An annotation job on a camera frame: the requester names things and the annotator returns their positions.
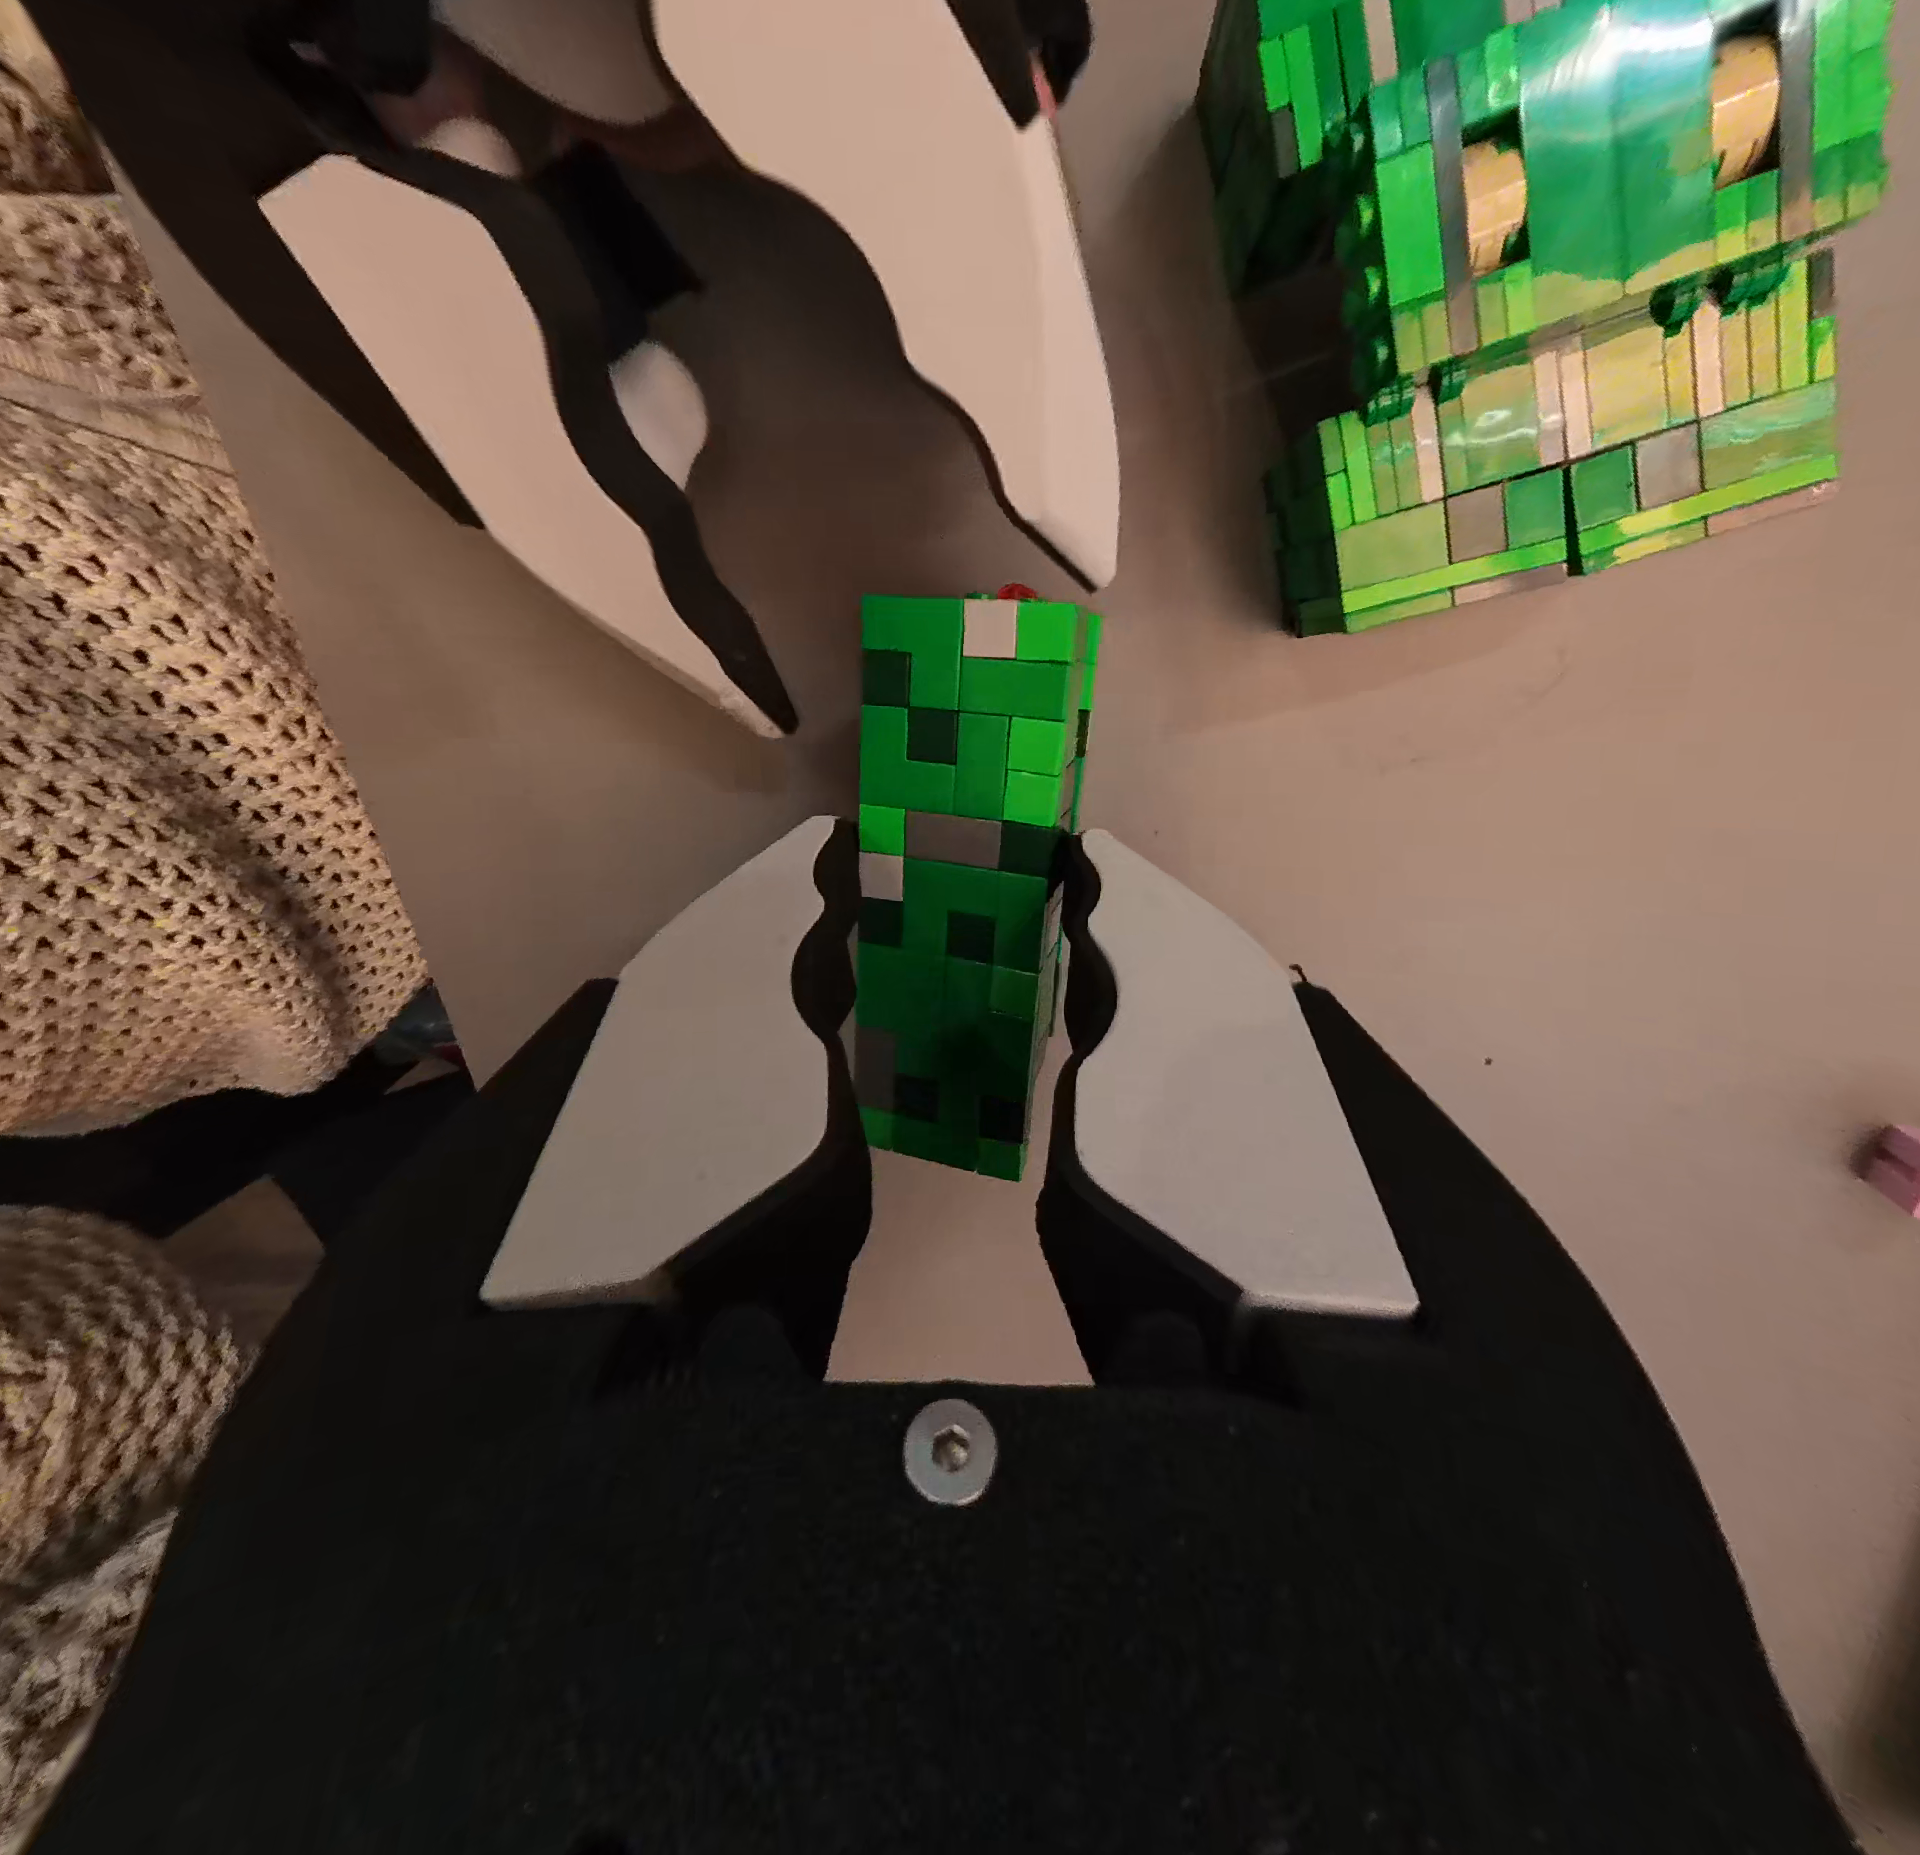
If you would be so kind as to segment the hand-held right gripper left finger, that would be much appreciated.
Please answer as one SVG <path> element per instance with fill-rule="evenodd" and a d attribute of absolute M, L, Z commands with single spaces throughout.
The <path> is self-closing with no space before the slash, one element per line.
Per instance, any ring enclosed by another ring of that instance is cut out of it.
<path fill-rule="evenodd" d="M 841 1030 L 858 826 L 801 819 L 622 964 L 478 1299 L 759 1306 L 833 1337 L 872 1162 Z"/>

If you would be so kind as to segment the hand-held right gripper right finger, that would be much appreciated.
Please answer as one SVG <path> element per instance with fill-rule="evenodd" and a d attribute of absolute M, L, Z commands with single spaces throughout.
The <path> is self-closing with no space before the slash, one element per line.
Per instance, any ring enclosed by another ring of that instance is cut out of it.
<path fill-rule="evenodd" d="M 1299 978 L 1106 830 L 1056 861 L 1068 1055 L 1038 1236 L 1076 1338 L 1158 1315 L 1402 1329 L 1420 1295 L 1315 1044 Z"/>

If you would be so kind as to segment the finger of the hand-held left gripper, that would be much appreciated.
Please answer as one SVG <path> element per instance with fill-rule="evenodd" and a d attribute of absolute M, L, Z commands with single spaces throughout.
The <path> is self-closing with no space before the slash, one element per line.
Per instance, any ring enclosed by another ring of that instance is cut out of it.
<path fill-rule="evenodd" d="M 795 731 L 683 482 L 626 413 L 586 264 L 533 188 L 367 148 L 317 157 L 258 209 L 516 566 L 756 737 Z"/>
<path fill-rule="evenodd" d="M 1085 0 L 649 0 L 725 151 L 824 212 L 1002 511 L 1072 579 L 1117 572 L 1117 426 L 1048 66 Z"/>

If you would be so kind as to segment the green lego panel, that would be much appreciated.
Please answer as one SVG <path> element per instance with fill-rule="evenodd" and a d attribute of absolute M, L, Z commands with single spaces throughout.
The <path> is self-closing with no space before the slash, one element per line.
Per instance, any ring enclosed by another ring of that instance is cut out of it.
<path fill-rule="evenodd" d="M 860 604 L 850 1072 L 876 1148 L 1027 1169 L 1101 638 L 1056 600 Z"/>

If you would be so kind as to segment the person's left forearm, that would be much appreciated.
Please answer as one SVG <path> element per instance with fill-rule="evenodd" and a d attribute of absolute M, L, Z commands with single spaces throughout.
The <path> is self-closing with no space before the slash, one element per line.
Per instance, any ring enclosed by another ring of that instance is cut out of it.
<path fill-rule="evenodd" d="M 100 145 L 3 0 L 3 1132 L 301 1095 L 425 983 Z"/>

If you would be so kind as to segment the large green lego assembly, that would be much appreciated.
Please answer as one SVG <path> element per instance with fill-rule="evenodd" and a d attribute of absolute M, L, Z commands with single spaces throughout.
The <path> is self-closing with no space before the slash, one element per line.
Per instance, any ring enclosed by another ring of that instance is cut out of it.
<path fill-rule="evenodd" d="M 1278 619 L 1364 633 L 1821 498 L 1897 0 L 1215 0 Z"/>

